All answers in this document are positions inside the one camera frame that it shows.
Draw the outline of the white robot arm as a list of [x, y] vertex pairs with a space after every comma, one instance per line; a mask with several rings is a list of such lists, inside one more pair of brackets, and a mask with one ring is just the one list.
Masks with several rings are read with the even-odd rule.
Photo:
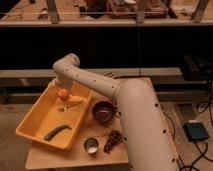
[[119, 80], [79, 68], [68, 54], [53, 64], [55, 83], [76, 81], [116, 102], [131, 171], [178, 171], [175, 146], [153, 87], [142, 79]]

